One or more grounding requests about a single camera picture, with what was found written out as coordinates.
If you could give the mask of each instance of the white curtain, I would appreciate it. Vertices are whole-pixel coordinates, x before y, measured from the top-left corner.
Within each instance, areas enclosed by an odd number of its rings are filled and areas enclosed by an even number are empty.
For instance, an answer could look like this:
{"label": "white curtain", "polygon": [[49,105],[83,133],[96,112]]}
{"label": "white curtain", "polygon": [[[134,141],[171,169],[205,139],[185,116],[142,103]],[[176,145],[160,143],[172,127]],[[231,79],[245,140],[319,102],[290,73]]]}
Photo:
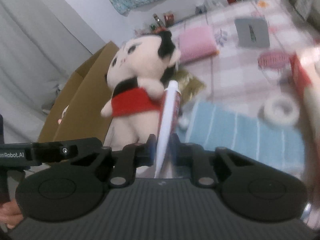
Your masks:
{"label": "white curtain", "polygon": [[0,0],[0,114],[5,143],[37,141],[42,106],[92,54],[40,0]]}

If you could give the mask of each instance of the screw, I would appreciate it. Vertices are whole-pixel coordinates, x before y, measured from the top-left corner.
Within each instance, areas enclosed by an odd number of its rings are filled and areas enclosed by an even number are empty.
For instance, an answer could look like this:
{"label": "screw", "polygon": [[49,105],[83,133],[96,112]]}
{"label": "screw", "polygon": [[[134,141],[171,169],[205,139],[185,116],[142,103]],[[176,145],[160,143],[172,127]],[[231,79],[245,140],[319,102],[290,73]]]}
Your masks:
{"label": "screw", "polygon": [[125,182],[126,182],[126,179],[125,178],[122,178],[122,177],[114,177],[110,180],[110,182],[113,184],[113,185],[117,185],[117,186],[120,186],[120,185],[123,185]]}
{"label": "screw", "polygon": [[209,186],[214,183],[214,180],[212,178],[202,177],[198,180],[198,182],[203,186]]}
{"label": "screw", "polygon": [[300,219],[304,220],[304,219],[308,218],[310,216],[311,210],[312,210],[312,205],[310,203],[307,203]]}

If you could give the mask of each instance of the finger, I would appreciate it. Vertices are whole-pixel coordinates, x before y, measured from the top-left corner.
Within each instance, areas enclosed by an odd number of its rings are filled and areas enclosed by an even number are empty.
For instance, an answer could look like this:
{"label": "finger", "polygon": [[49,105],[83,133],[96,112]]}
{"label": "finger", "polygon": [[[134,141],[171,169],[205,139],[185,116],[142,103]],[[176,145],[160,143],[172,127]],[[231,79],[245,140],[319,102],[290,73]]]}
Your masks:
{"label": "finger", "polygon": [[8,216],[0,214],[0,221],[8,225],[17,225],[22,219],[22,215]]}
{"label": "finger", "polygon": [[5,203],[0,208],[0,215],[20,215],[21,211],[16,202],[16,200],[12,200],[11,202]]}

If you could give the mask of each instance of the cardboard box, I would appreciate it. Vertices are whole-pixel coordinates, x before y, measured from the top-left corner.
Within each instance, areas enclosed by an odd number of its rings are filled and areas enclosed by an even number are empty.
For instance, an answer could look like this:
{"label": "cardboard box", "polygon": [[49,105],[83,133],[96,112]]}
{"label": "cardboard box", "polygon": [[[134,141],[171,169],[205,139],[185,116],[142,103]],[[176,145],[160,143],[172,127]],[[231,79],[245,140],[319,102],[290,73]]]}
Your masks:
{"label": "cardboard box", "polygon": [[[104,142],[112,120],[100,115],[111,98],[104,76],[118,49],[109,42],[70,76],[45,121],[38,142],[92,137]],[[58,125],[58,119],[67,106],[68,110]]]}

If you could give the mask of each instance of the white cylinder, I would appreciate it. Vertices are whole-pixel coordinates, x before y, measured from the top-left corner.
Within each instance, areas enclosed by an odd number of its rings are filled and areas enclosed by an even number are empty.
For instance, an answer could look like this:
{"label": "white cylinder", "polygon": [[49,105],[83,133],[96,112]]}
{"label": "white cylinder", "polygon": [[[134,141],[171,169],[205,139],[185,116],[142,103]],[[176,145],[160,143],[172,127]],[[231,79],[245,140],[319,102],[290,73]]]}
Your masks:
{"label": "white cylinder", "polygon": [[298,104],[287,94],[268,98],[263,112],[267,122],[278,126],[294,126],[297,124],[300,115]]}
{"label": "white cylinder", "polygon": [[160,117],[160,129],[156,149],[156,171],[155,178],[159,178],[164,157],[167,152],[167,145],[172,131],[172,123],[175,118],[177,94],[180,96],[178,82],[170,80],[168,88],[165,90],[165,101],[162,116]]}

